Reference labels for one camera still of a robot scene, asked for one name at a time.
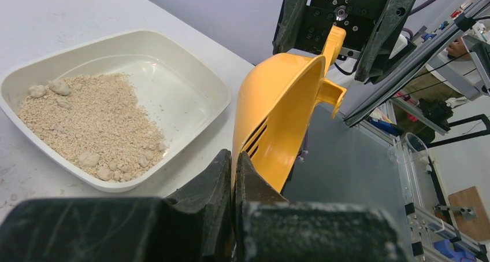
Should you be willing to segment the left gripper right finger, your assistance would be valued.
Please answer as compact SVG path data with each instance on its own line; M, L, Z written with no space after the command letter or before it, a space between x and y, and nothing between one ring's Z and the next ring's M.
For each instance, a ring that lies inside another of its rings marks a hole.
M246 152L236 164L238 261L411 261L386 211L354 204L290 202Z

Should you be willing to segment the orange litter scoop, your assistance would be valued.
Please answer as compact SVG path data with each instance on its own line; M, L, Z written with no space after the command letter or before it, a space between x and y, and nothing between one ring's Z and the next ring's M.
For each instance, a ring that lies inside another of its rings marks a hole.
M282 191L310 124L321 103L340 109L346 88L327 79L346 31L332 27L321 53L305 57L279 53L253 68L236 102L232 160L246 152L260 176Z

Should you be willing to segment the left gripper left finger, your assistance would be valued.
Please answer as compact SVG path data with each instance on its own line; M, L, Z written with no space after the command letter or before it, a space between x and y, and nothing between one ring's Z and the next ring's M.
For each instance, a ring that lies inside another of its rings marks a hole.
M1 224L2 261L230 261L231 153L161 197L40 198Z

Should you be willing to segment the white litter tray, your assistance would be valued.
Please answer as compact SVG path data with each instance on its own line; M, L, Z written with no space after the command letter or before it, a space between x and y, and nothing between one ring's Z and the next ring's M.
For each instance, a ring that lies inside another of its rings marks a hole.
M96 179L72 165L21 122L17 112L28 87L49 80L124 72L138 103L164 132L169 149L142 176L126 183ZM1 109L46 156L79 179L108 193L122 193L167 167L228 107L232 92L209 67L163 34L128 31L58 51L12 70L1 81Z

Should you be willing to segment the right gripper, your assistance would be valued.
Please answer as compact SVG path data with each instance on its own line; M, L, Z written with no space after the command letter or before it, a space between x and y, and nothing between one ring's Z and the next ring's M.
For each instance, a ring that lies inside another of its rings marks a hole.
M340 55L359 57L361 53L354 79L380 82L397 63L390 55L415 1L283 0L272 53L295 47L320 54L331 28L337 26L346 31Z

